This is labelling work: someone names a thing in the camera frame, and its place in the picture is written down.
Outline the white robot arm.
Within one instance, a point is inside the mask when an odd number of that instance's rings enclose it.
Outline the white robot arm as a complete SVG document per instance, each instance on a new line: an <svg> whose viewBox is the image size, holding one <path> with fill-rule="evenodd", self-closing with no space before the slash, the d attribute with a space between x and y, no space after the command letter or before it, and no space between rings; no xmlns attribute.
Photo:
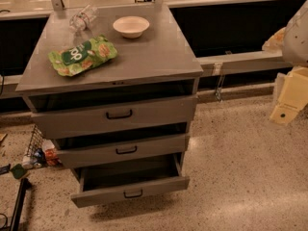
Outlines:
<svg viewBox="0 0 308 231"><path fill-rule="evenodd" d="M308 1L262 46L266 52L281 52L286 63L293 66L275 80L275 106L269 116L272 122L288 124L308 104Z"/></svg>

